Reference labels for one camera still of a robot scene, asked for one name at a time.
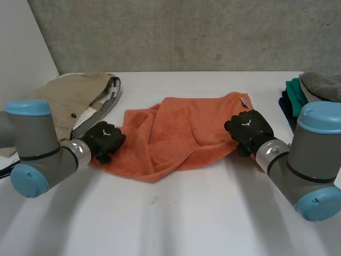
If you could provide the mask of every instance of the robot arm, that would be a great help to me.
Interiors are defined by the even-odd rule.
[[[11,172],[14,188],[23,196],[37,197],[87,165],[93,157],[111,161],[124,142],[120,129],[100,122],[83,138],[60,145],[51,110],[44,100],[11,102],[0,113],[0,147],[15,146],[20,158]]]
[[[239,154],[253,154],[304,219],[325,220],[341,210],[341,190],[334,185],[341,166],[341,104],[309,103],[297,124],[291,147],[255,110],[233,116],[225,129],[239,141]]]

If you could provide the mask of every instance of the blue joint cap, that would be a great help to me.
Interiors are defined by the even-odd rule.
[[[310,132],[319,134],[341,133],[341,103],[316,101],[306,104],[297,124]]]
[[[341,190],[326,187],[303,196],[294,206],[307,221],[327,220],[341,211]]]
[[[19,116],[47,116],[51,109],[46,100],[20,100],[8,102],[5,111]]]
[[[24,197],[34,198],[50,189],[46,178],[28,164],[18,164],[10,177],[13,187]]]

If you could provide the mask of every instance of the green cloth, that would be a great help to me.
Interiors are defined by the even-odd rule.
[[[293,106],[293,117],[298,117],[302,107],[308,103],[308,100],[301,89],[299,78],[286,81],[286,87],[291,105]]]

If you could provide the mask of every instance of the white wall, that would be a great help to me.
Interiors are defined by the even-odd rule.
[[[26,0],[0,1],[0,109],[58,77]]]

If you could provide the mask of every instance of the wall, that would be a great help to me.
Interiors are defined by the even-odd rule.
[[[26,0],[0,1],[0,109],[58,77]]]
[[[341,4],[321,0],[29,0],[60,73],[341,66]]]

